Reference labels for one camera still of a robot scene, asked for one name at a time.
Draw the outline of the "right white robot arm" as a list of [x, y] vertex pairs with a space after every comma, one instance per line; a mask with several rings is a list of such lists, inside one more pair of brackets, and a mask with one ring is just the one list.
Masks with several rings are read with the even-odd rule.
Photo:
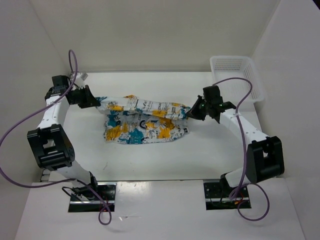
[[209, 116], [244, 144], [244, 166], [220, 176], [219, 191], [223, 196], [232, 196], [238, 186], [257, 184], [285, 172], [281, 140], [258, 130], [236, 111], [233, 103], [224, 102], [218, 86], [203, 88], [203, 95], [197, 97], [186, 115], [201, 121]]

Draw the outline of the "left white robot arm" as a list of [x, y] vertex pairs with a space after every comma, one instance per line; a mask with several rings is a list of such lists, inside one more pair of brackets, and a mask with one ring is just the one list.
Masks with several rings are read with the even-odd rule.
[[64, 122], [71, 105], [77, 105], [81, 109], [100, 106], [100, 102], [85, 84], [87, 77], [85, 72], [77, 73], [75, 88], [68, 93], [65, 91], [72, 83], [71, 78], [66, 75], [52, 77], [53, 86], [45, 95], [48, 109], [37, 128], [27, 133], [27, 140], [41, 169], [72, 179], [77, 193], [94, 200], [100, 194], [100, 187], [94, 175], [76, 161], [74, 147], [64, 130]]

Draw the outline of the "patterned white teal yellow shorts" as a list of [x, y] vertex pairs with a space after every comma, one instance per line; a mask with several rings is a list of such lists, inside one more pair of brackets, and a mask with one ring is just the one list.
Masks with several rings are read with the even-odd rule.
[[123, 145], [168, 143], [189, 132], [187, 112], [182, 103], [156, 102], [135, 95], [100, 96], [96, 109], [105, 116], [106, 142]]

